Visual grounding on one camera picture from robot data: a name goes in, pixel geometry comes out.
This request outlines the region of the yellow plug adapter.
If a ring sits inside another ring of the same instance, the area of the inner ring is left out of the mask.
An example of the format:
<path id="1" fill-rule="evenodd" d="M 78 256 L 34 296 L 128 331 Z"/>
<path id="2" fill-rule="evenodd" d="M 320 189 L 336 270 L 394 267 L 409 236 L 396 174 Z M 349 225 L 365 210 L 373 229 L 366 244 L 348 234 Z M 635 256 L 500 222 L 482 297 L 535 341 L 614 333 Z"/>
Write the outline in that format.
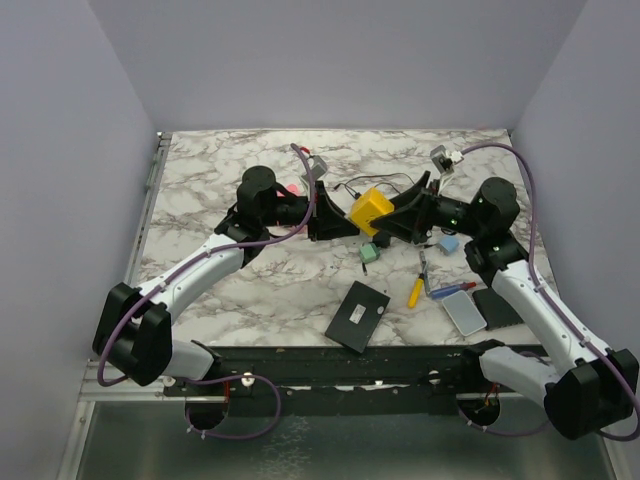
<path id="1" fill-rule="evenodd" d="M 372 187 L 355 200 L 348 219 L 367 236 L 373 237 L 378 230 L 372 226 L 372 222 L 394 210 L 393 203 L 381 191 Z"/>

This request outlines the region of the large black power brick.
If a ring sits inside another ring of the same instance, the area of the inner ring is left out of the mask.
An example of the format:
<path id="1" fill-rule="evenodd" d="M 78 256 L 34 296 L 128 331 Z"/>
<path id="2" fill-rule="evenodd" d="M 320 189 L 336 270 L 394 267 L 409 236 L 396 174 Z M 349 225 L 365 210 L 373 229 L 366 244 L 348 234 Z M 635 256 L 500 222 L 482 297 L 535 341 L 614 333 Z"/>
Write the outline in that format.
<path id="1" fill-rule="evenodd" d="M 432 232 L 426 231 L 424 233 L 419 233 L 416 235 L 413 243 L 422 248 L 430 248 L 433 246 L 432 243 Z"/>

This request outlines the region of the black adapter with cord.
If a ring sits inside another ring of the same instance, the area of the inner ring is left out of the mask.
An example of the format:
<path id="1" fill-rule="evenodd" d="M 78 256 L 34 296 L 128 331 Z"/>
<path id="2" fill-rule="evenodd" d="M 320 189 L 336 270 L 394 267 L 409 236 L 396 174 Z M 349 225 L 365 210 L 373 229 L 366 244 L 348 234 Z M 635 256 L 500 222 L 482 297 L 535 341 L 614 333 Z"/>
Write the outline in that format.
<path id="1" fill-rule="evenodd" d="M 408 174 L 402 172 L 394 172 L 379 175 L 358 175 L 346 181 L 335 184 L 333 186 L 333 190 L 337 191 L 339 189 L 344 189 L 353 199 L 358 199 L 361 196 L 361 193 L 357 191 L 354 186 L 362 182 L 375 181 L 375 187 L 386 185 L 389 186 L 395 193 L 400 193 L 399 188 L 394 183 L 394 180 L 397 180 L 399 178 L 407 180 L 411 185 L 415 184 L 413 178 Z"/>

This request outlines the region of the pink power strip socket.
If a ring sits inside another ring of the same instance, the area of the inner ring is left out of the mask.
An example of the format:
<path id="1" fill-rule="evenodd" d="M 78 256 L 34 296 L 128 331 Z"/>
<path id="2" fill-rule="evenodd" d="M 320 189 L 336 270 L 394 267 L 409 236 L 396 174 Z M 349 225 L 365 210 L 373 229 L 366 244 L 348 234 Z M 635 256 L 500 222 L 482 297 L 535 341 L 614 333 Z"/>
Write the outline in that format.
<path id="1" fill-rule="evenodd" d="M 289 193 L 291 193 L 291 194 L 293 194 L 293 195 L 295 195 L 295 196 L 299 196 L 299 195 L 300 195 L 300 190 L 299 190 L 298 186 L 297 186 L 297 185 L 295 185 L 295 184 L 289 184 L 289 185 L 287 185 L 287 186 L 286 186 L 286 190 L 287 190 Z M 281 191 L 277 191 L 277 196 L 278 196 L 278 197 L 284 197 L 284 194 L 283 194 Z"/>

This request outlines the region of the green plug adapter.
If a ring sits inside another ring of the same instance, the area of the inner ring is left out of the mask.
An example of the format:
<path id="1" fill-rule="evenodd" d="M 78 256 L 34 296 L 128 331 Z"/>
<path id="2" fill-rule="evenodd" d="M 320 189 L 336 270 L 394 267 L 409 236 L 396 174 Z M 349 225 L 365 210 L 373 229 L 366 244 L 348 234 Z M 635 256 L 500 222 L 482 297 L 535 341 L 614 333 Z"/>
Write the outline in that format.
<path id="1" fill-rule="evenodd" d="M 359 257 L 363 264 L 377 261 L 380 255 L 380 250 L 374 243 L 366 243 L 359 248 Z"/>

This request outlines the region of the light blue cylinder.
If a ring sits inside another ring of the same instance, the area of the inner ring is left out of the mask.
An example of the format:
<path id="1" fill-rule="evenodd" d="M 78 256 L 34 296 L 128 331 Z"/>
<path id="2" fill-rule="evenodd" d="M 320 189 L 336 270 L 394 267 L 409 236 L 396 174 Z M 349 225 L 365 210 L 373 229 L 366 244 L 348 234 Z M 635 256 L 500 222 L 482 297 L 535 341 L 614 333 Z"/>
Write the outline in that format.
<path id="1" fill-rule="evenodd" d="M 458 249 L 459 240 L 455 236 L 446 235 L 439 240 L 437 247 L 444 255 L 449 256 Z"/>

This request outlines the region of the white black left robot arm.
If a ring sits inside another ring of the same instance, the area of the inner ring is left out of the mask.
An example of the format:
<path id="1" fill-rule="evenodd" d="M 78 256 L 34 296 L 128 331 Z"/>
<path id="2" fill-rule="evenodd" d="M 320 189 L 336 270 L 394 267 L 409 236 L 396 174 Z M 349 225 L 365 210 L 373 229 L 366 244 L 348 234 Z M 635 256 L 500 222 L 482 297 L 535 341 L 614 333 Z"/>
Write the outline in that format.
<path id="1" fill-rule="evenodd" d="M 322 181 L 307 196 L 288 192 L 265 166 L 246 170 L 237 200 L 205 243 L 158 277 L 113 287 L 92 343 L 101 363 L 146 386 L 163 375 L 186 378 L 206 395 L 220 385 L 215 356 L 195 343 L 178 342 L 172 325 L 214 284 L 246 267 L 262 250 L 277 243 L 272 226 L 305 229 L 312 241 L 355 236 L 358 227 L 330 199 Z"/>

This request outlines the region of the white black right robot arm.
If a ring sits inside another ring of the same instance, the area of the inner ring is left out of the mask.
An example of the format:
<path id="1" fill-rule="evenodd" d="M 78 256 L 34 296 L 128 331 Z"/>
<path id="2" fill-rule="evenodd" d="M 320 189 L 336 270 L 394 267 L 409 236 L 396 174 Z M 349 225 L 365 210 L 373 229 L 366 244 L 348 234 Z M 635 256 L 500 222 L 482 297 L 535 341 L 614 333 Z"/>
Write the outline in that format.
<path id="1" fill-rule="evenodd" d="M 545 365 L 488 341 L 459 367 L 467 389 L 506 386 L 540 405 L 571 440 L 638 414 L 638 360 L 594 335 L 537 272 L 533 248 L 511 232 L 520 213 L 512 183 L 489 178 L 468 203 L 420 184 L 391 202 L 393 211 L 372 221 L 375 229 L 411 243 L 434 227 L 468 236 L 464 252 L 471 270 L 515 310 L 551 360 Z"/>

